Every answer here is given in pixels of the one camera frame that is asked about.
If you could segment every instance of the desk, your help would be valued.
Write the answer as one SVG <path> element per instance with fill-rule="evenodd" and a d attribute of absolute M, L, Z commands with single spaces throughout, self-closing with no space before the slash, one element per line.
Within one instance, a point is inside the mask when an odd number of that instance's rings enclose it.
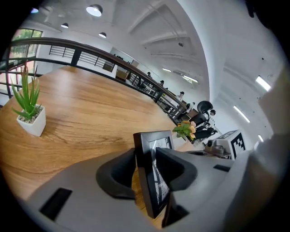
<path fill-rule="evenodd" d="M 14 98 L 0 110 L 1 169 L 23 199 L 74 163 L 134 147 L 136 132 L 175 127 L 150 97 L 88 71 L 66 66 L 39 83 L 38 103 L 46 111 L 41 137 L 17 123 Z"/>

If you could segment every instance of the handrail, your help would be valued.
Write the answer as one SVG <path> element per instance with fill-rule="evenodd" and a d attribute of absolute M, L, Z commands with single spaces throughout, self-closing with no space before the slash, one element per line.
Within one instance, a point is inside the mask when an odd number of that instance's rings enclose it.
<path fill-rule="evenodd" d="M 139 77 L 143 78 L 147 82 L 155 85 L 157 88 L 159 88 L 163 93 L 165 93 L 167 96 L 173 98 L 180 106 L 183 106 L 186 108 L 186 106 L 180 102 L 178 99 L 175 98 L 175 96 L 168 91 L 167 89 L 163 88 L 158 82 L 153 80 L 152 78 L 148 77 L 145 73 L 143 73 L 141 70 L 137 69 L 133 65 L 127 63 L 126 61 L 123 61 L 116 56 L 105 52 L 103 50 L 100 50 L 98 48 L 95 48 L 93 46 L 79 43 L 76 41 L 71 41 L 67 39 L 58 39 L 58 38 L 48 38 L 48 37 L 40 37 L 40 38 L 29 38 L 29 39 L 19 39 L 12 41 L 10 46 L 19 46 L 23 44 L 43 44 L 43 45 L 54 45 L 54 46 L 61 46 L 66 48 L 72 48 L 72 49 L 80 49 L 82 52 L 89 53 L 91 55 L 97 55 L 101 58 L 104 58 L 112 63 L 117 64 L 118 66 L 127 69 L 128 71 L 135 73 Z"/>

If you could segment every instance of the window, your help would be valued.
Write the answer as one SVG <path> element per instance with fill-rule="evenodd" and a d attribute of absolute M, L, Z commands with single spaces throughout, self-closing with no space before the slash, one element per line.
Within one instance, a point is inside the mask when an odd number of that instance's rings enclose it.
<path fill-rule="evenodd" d="M 27 39 L 27 38 L 35 38 L 41 37 L 42 31 L 37 31 L 33 29 L 18 29 L 12 38 L 12 41 L 18 39 Z M 10 58 L 16 57 L 32 57 L 36 55 L 37 52 L 37 44 L 30 44 L 30 45 L 20 45 L 20 46 L 13 46 L 10 50 Z"/>

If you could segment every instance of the aloe plant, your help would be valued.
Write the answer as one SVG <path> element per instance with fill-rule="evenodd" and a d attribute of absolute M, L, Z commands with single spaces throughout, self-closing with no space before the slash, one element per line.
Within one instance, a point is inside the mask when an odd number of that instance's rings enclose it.
<path fill-rule="evenodd" d="M 36 71 L 37 67 L 34 72 L 34 76 L 32 78 L 31 82 L 31 90 L 28 89 L 28 69 L 27 69 L 27 63 L 25 63 L 23 71 L 22 71 L 22 93 L 19 91 L 17 92 L 15 86 L 11 83 L 12 90 L 14 93 L 14 96 L 18 102 L 18 104 L 21 106 L 21 108 L 24 110 L 24 112 L 20 112 L 12 108 L 12 110 L 24 117 L 26 120 L 32 119 L 32 117 L 38 113 L 40 106 L 36 106 L 36 102 L 39 96 L 39 81 L 36 78 Z"/>

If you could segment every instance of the white square pot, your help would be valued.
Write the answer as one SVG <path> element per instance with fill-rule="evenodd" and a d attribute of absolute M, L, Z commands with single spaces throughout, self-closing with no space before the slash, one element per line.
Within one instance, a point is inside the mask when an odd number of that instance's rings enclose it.
<path fill-rule="evenodd" d="M 41 136 L 42 131 L 44 130 L 45 124 L 46 124 L 46 118 L 45 118 L 45 107 L 41 106 L 42 111 L 38 115 L 38 117 L 35 119 L 35 121 L 31 123 L 23 122 L 19 119 L 20 116 L 17 117 L 17 121 L 22 126 L 24 130 L 26 130 L 28 133 L 35 135 L 35 136 Z"/>

